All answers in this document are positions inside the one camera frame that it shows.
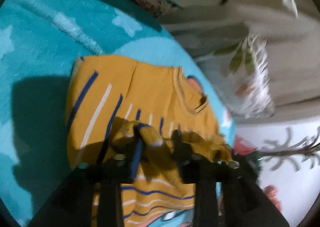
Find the orange striped knit sweater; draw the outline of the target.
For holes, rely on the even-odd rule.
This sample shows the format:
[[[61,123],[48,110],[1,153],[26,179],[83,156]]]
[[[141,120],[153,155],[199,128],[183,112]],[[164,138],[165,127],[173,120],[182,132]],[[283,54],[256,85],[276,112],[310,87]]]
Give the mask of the orange striped knit sweater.
[[[125,226],[191,226],[195,187],[183,184],[173,133],[211,162],[231,161],[231,150],[207,96],[180,67],[153,66],[127,57],[76,59],[67,94],[67,155],[71,168],[115,155],[141,126],[146,144],[137,177],[121,186]]]

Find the turquoise fleece blanket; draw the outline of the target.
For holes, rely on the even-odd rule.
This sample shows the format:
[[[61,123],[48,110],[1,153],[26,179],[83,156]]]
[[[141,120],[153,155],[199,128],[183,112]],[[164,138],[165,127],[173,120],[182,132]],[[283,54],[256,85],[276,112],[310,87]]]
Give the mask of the turquoise fleece blanket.
[[[76,58],[114,53],[181,66],[199,79],[232,144],[234,121],[191,57],[129,0],[3,0],[1,5],[1,213],[27,226],[69,173],[64,123]]]

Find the white floral leaf pillow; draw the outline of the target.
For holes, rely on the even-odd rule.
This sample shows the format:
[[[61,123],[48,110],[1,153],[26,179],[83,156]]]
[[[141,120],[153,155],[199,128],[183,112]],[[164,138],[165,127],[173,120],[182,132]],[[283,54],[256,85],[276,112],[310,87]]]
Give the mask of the white floral leaf pillow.
[[[266,40],[246,37],[195,58],[232,116],[262,118],[274,115],[267,68]]]

